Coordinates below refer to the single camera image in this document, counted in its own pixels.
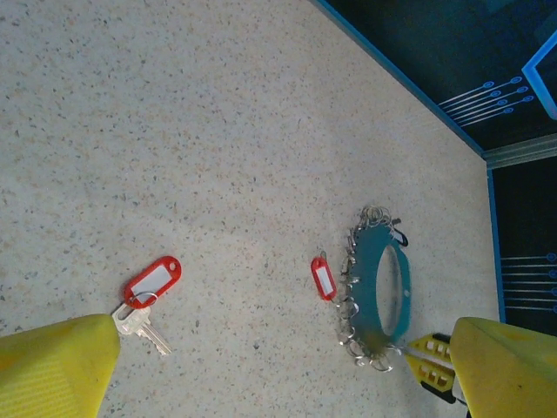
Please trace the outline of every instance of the bunch of key rings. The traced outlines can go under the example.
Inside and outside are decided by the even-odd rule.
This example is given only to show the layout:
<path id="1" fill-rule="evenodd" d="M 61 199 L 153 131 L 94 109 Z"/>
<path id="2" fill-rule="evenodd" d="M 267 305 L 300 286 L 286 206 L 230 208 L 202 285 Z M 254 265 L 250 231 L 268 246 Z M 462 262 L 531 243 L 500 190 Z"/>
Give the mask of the bunch of key rings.
<path id="1" fill-rule="evenodd" d="M 386 354 L 387 352 L 393 351 L 396 354 L 403 353 L 403 347 L 398 347 L 393 344 L 392 339 L 389 336 L 385 335 L 382 332 L 382 327 L 380 325 L 379 313 L 377 311 L 377 301 L 375 298 L 375 291 L 371 291 L 369 297 L 363 294 L 362 288 L 357 288 L 362 286 L 362 278 L 358 274 L 354 274 L 353 270 L 357 264 L 356 258 L 356 248 L 359 245 L 359 234 L 362 231 L 371 232 L 372 228 L 377 228 L 376 231 L 373 232 L 372 236 L 367 236 L 367 248 L 365 251 L 372 251 L 374 253 L 374 261 L 372 264 L 373 266 L 360 266 L 360 273 L 362 270 L 366 272 L 370 272 L 369 276 L 367 277 L 370 283 L 367 283 L 366 286 L 371 286 L 373 289 L 375 288 L 376 282 L 376 274 L 379 268 L 379 260 L 386 247 L 390 244 L 393 244 L 396 247 L 399 246 L 407 246 L 408 240 L 406 236 L 395 228 L 395 224 L 399 223 L 399 219 L 393 219 L 389 211 L 382 206 L 367 206 L 363 209 L 360 214 L 358 224 L 350 230 L 350 234 L 348 236 L 348 248 L 347 248 L 347 255 L 346 259 L 343 263 L 341 268 L 341 281 L 339 284 L 340 292 L 337 295 L 336 286 L 334 285 L 334 280 L 330 275 L 328 270 L 328 266 L 326 265 L 326 256 L 324 253 L 321 253 L 319 258 L 314 259 L 312 263 L 312 272 L 316 284 L 318 286 L 318 290 L 321 293 L 321 297 L 325 300 L 332 301 L 336 308 L 337 314 L 339 317 L 339 343 L 340 345 L 346 347 L 346 351 L 353 357 L 355 363 L 358 366 L 365 366 L 371 365 L 374 369 L 386 373 L 393 370 Z M 406 257 L 399 251 L 398 258 L 405 258 Z M 367 262 L 367 258 L 364 260 L 360 260 L 365 264 Z M 319 266 L 325 265 L 326 271 L 329 273 L 329 281 L 330 283 L 323 282 L 324 274 L 321 274 L 319 277 Z M 405 295 L 403 298 L 407 298 L 408 308 L 407 311 L 409 312 L 409 272 L 408 272 L 408 285 L 407 290 L 405 290 Z M 360 290 L 359 297 L 360 300 L 354 299 L 354 290 Z M 363 300 L 366 303 L 367 309 L 367 316 L 371 317 L 372 320 L 368 321 L 367 324 L 371 328 L 376 327 L 380 329 L 380 332 L 375 333 L 374 343 L 364 344 L 362 342 L 362 332 L 357 333 L 355 326 L 353 325 L 354 320 L 356 319 L 357 315 L 360 313 L 360 307 L 363 306 Z M 402 334 L 406 331 L 408 325 L 409 318 L 407 318 L 406 323 L 402 324 L 402 328 L 399 330 L 399 334 Z"/>
<path id="2" fill-rule="evenodd" d="M 351 267 L 356 264 L 354 257 L 354 250 L 357 245 L 355 233 L 379 225 L 387 226 L 394 237 L 393 218 L 388 209 L 383 206 L 368 206 L 360 214 L 359 223 L 350 230 L 348 235 L 348 254 L 340 272 L 342 277 L 341 284 L 344 286 L 344 296 L 335 303 L 335 307 L 339 317 L 339 344 L 346 347 L 346 351 L 353 357 L 356 365 L 363 367 L 369 364 L 381 373 L 388 373 L 393 370 L 393 366 L 386 357 L 386 352 L 376 353 L 371 357 L 365 356 L 364 348 L 354 339 L 355 329 L 351 325 L 351 319 L 359 313 L 359 305 L 352 297 L 352 290 L 354 286 L 359 284 L 360 278 L 350 274 Z M 385 346 L 385 349 L 391 348 L 394 348 L 391 344 Z"/>
<path id="3" fill-rule="evenodd" d="M 162 355 L 171 348 L 155 328 L 149 315 L 151 306 L 182 276 L 180 262 L 171 256 L 158 259 L 124 287 L 124 303 L 113 313 L 112 319 L 122 335 L 136 334 L 150 340 Z"/>

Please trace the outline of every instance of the key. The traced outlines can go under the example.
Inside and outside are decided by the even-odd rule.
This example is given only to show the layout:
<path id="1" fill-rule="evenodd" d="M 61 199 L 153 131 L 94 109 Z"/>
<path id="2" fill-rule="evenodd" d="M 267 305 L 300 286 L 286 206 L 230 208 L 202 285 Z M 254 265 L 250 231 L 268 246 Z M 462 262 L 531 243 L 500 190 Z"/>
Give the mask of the key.
<path id="1" fill-rule="evenodd" d="M 125 303 L 123 303 L 112 314 L 112 319 L 116 324 L 117 330 L 122 335 L 137 334 L 140 337 L 146 337 L 155 344 L 159 353 L 162 355 L 170 354 L 172 350 L 168 343 L 164 340 L 162 335 L 155 331 L 155 328 L 151 326 L 151 322 L 149 321 L 151 308 L 146 307 L 144 309 L 133 309 L 127 316 L 122 318 L 123 312 L 126 308 L 130 309 Z"/>

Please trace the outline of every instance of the key ring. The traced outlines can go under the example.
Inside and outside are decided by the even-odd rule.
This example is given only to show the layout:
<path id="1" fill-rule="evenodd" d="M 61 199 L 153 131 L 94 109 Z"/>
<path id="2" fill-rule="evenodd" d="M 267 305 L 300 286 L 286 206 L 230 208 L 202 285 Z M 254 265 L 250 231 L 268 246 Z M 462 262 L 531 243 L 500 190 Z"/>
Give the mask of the key ring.
<path id="1" fill-rule="evenodd" d="M 348 251 L 341 268 L 344 297 L 336 303 L 339 343 L 346 347 L 356 364 L 370 364 L 382 373 L 393 370 L 385 351 L 399 352 L 394 349 L 395 343 L 410 322 L 410 266 L 401 246 L 407 246 L 406 236 L 394 229 L 389 211 L 380 206 L 368 206 L 350 231 Z M 396 256 L 400 274 L 393 283 L 399 289 L 399 297 L 393 307 L 396 325 L 389 334 L 381 324 L 376 291 L 379 262 L 387 250 Z"/>
<path id="2" fill-rule="evenodd" d="M 154 305 L 155 302 L 158 300 L 158 296 L 157 296 L 156 293 L 153 293 L 153 292 L 141 292 L 141 293 L 136 294 L 135 296 L 130 297 L 130 298 L 125 302 L 125 304 L 126 304 L 128 307 L 131 307 L 132 309 L 137 309 L 136 307 L 133 307 L 133 302 L 135 302 L 135 301 L 136 301 L 138 298 L 140 298 L 141 296 L 151 296 L 151 297 L 155 298 L 155 299 L 153 300 L 153 302 L 151 302 L 149 305 L 146 305 L 146 306 L 142 307 L 141 309 L 145 309 L 146 307 L 150 307 L 151 305 Z"/>

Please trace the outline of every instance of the red key tag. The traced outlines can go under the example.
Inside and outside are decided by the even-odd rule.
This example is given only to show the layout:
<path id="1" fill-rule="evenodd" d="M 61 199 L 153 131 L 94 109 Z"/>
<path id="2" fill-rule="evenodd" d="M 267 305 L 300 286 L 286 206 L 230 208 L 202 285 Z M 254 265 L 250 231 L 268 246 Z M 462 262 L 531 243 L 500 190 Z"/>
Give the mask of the red key tag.
<path id="1" fill-rule="evenodd" d="M 134 309 L 148 307 L 170 289 L 181 276 L 182 266 L 174 257 L 167 255 L 158 259 L 125 285 L 125 303 Z"/>
<path id="2" fill-rule="evenodd" d="M 332 300 L 337 294 L 331 270 L 325 257 L 316 257 L 312 261 L 312 274 L 319 295 L 323 300 Z"/>

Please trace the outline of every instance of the blue line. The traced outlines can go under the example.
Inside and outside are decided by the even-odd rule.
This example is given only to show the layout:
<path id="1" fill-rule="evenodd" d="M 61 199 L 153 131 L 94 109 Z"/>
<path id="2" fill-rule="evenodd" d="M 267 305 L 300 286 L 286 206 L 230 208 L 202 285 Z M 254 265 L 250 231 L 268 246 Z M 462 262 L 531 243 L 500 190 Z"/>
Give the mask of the blue line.
<path id="1" fill-rule="evenodd" d="M 551 52 L 554 46 L 557 45 L 557 30 L 549 37 L 549 39 L 536 51 L 536 53 L 530 58 L 525 66 L 532 65 L 536 66 L 539 64 L 546 55 Z"/>
<path id="2" fill-rule="evenodd" d="M 491 231 L 493 234 L 493 254 L 495 256 L 495 279 L 497 280 L 497 299 L 499 301 L 499 320 L 507 322 L 505 316 L 505 292 L 503 291 L 503 276 L 501 276 L 501 254 L 499 248 L 499 228 L 497 227 L 497 211 L 495 207 L 495 187 L 493 185 L 493 171 L 487 170 L 487 189 L 489 191 L 489 212 L 491 213 Z"/>
<path id="3" fill-rule="evenodd" d="M 456 133 L 470 148 L 478 155 L 483 155 L 484 150 L 470 137 L 459 125 L 450 119 L 410 78 L 393 64 L 382 52 L 380 52 L 366 37 L 354 28 L 340 13 L 338 13 L 326 0 L 311 0 L 321 11 L 349 37 L 358 43 L 375 61 L 387 70 L 394 78 L 404 85 L 427 109 L 433 112 L 451 131 Z"/>

